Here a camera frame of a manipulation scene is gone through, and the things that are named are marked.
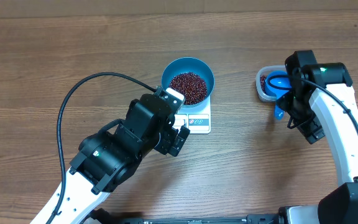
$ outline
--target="bowl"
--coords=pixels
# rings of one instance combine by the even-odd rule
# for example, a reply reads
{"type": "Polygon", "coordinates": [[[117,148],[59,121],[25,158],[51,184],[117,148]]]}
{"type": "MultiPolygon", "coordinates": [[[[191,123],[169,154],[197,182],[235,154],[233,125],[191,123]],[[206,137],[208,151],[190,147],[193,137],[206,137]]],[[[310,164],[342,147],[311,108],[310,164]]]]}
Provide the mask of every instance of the bowl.
{"type": "MultiPolygon", "coordinates": [[[[202,60],[193,57],[178,58],[171,62],[162,73],[161,86],[164,90],[169,87],[169,83],[173,77],[186,72],[193,72],[199,75],[206,82],[206,97],[207,99],[215,86],[215,78],[212,70],[202,60]]],[[[205,99],[194,105],[183,105],[184,108],[191,108],[202,104],[205,99]]]]}

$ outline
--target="blue bowl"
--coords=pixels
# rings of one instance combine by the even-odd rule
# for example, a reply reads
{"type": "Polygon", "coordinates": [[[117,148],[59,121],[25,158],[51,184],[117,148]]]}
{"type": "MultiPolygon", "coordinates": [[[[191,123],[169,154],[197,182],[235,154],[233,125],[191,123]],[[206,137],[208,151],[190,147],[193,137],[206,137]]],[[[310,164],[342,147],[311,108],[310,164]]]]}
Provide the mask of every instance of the blue bowl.
{"type": "MultiPolygon", "coordinates": [[[[206,82],[206,97],[207,99],[215,86],[215,77],[212,70],[206,65],[202,60],[192,57],[183,57],[178,58],[171,62],[162,73],[161,86],[164,90],[169,87],[169,83],[173,77],[180,75],[185,72],[193,72],[199,75],[206,82]]],[[[194,107],[200,105],[202,102],[199,102],[195,105],[183,105],[183,107],[194,107]]]]}

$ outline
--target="bowl of beans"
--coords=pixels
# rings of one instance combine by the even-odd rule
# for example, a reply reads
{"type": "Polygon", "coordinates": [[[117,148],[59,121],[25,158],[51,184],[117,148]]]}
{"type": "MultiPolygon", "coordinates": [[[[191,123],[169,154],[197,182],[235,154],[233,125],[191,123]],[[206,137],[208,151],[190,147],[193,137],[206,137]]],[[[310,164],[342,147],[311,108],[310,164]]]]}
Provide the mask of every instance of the bowl of beans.
{"type": "Polygon", "coordinates": [[[162,73],[162,88],[172,88],[185,96],[184,107],[200,105],[215,86],[212,70],[202,60],[183,57],[171,62],[162,73]]]}

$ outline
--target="white container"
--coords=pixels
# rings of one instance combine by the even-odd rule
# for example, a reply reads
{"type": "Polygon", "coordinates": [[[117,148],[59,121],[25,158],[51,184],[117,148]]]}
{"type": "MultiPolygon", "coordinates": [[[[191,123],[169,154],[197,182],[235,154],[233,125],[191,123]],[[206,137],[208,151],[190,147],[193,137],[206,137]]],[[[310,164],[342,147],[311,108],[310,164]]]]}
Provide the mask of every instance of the white container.
{"type": "Polygon", "coordinates": [[[274,103],[276,102],[275,96],[269,96],[268,94],[264,93],[262,91],[262,87],[260,86],[260,77],[265,76],[267,77],[274,71],[284,71],[287,72],[284,65],[272,65],[272,66],[266,66],[259,70],[258,74],[256,74],[256,90],[258,91],[259,99],[263,102],[267,103],[274,103]]]}

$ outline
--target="plastic container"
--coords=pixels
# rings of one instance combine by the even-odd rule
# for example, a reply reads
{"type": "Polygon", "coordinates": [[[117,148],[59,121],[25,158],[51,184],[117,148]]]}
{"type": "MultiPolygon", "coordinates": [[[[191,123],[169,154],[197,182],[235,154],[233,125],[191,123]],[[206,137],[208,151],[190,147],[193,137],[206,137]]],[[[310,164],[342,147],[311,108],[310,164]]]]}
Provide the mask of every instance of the plastic container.
{"type": "Polygon", "coordinates": [[[267,77],[274,71],[284,71],[287,72],[284,65],[272,65],[272,66],[266,66],[259,70],[259,72],[256,74],[256,90],[258,92],[259,99],[263,102],[267,103],[274,103],[276,102],[275,96],[269,96],[268,94],[264,93],[262,91],[262,87],[260,86],[260,77],[265,76],[267,77]]]}
{"type": "Polygon", "coordinates": [[[212,70],[202,60],[193,57],[178,58],[171,62],[162,73],[161,86],[164,90],[169,87],[172,78],[185,72],[194,72],[206,82],[206,97],[194,105],[183,105],[183,108],[192,108],[201,105],[211,95],[215,86],[215,77],[212,70]]]}

